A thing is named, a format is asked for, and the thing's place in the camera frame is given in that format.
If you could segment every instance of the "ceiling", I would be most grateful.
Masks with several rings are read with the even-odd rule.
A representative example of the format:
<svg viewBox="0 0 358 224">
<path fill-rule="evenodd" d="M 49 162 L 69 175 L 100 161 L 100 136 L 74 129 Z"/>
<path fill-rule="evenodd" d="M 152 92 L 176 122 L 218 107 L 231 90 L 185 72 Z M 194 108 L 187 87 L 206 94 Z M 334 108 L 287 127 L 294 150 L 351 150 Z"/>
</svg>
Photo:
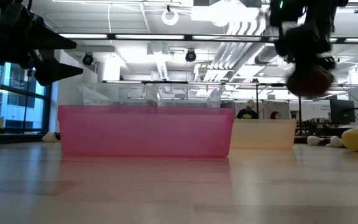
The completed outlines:
<svg viewBox="0 0 358 224">
<path fill-rule="evenodd" d="M 174 26 L 168 26 L 162 21 L 165 6 L 112 5 L 110 8 L 111 30 L 108 22 L 108 5 L 80 4 L 72 2 L 53 2 L 52 0 L 33 0 L 32 10 L 45 19 L 45 22 L 59 33 L 152 33 L 152 34 L 227 34 L 229 26 L 218 27 L 210 21 L 192 21 L 191 8 L 181 7 L 185 14 L 179 14 L 179 20 Z M 340 9 L 336 16 L 336 31 L 333 35 L 358 36 L 358 14 L 353 9 Z M 125 61 L 121 73 L 126 76 L 150 75 L 151 70 L 157 70 L 157 65 L 146 58 L 146 41 L 78 41 L 79 48 L 73 55 L 82 57 L 81 46 L 102 45 L 115 46 Z M 187 49 L 195 49 L 197 62 L 211 62 L 219 52 L 220 43 L 215 42 L 167 42 L 170 49 L 175 49 L 174 60 L 166 65 L 168 70 L 194 70 L 195 63 L 185 62 Z M 341 62 L 358 58 L 358 45 L 335 45 L 331 53 L 341 59 Z M 103 60 L 108 52 L 97 53 L 95 57 Z M 344 70 L 336 71 L 338 78 L 347 75 Z M 285 69 L 269 66 L 254 75 L 263 73 L 264 77 L 284 77 Z"/>
</svg>

